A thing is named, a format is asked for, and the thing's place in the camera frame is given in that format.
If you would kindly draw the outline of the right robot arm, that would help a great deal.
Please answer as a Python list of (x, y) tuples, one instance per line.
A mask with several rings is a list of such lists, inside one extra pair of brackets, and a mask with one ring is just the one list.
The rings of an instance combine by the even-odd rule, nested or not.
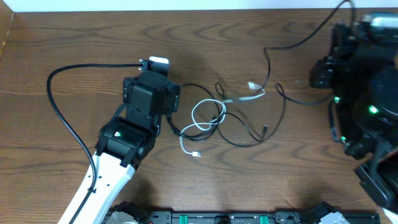
[(380, 207), (397, 212), (397, 41), (394, 30), (337, 24), (327, 56), (310, 72), (312, 88), (331, 89), (345, 154), (370, 160), (355, 169)]

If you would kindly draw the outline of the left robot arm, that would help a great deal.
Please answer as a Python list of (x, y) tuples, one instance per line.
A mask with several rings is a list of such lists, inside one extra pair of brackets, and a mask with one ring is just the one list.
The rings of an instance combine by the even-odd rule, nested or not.
[(122, 108), (100, 130), (88, 169), (60, 223), (101, 223), (114, 199), (155, 145), (162, 117), (178, 110), (180, 87), (167, 72), (146, 70), (123, 82)]

